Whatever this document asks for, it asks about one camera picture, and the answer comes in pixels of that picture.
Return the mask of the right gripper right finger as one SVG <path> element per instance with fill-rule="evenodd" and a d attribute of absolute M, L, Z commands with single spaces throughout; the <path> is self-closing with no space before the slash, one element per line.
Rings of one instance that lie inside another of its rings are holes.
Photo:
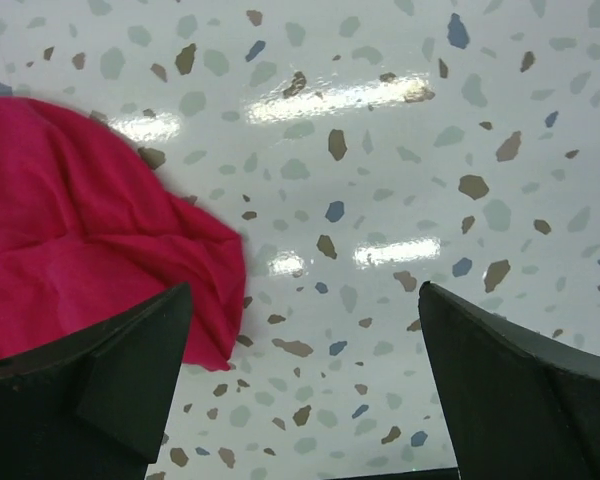
<path fill-rule="evenodd" d="M 431 282 L 426 351 L 459 479 L 600 479 L 600 356 Z"/>

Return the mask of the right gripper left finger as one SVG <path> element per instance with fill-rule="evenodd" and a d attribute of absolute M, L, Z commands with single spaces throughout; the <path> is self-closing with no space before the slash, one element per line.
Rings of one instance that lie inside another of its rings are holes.
<path fill-rule="evenodd" d="M 142 479 L 189 333 L 188 284 L 0 359 L 0 479 Z"/>

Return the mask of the pink t shirt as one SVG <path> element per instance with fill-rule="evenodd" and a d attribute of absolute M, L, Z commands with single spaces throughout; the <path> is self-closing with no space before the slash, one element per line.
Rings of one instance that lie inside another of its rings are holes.
<path fill-rule="evenodd" d="M 102 124 L 0 97 L 0 359 L 185 283 L 188 364 L 227 370 L 241 328 L 241 236 L 167 191 Z"/>

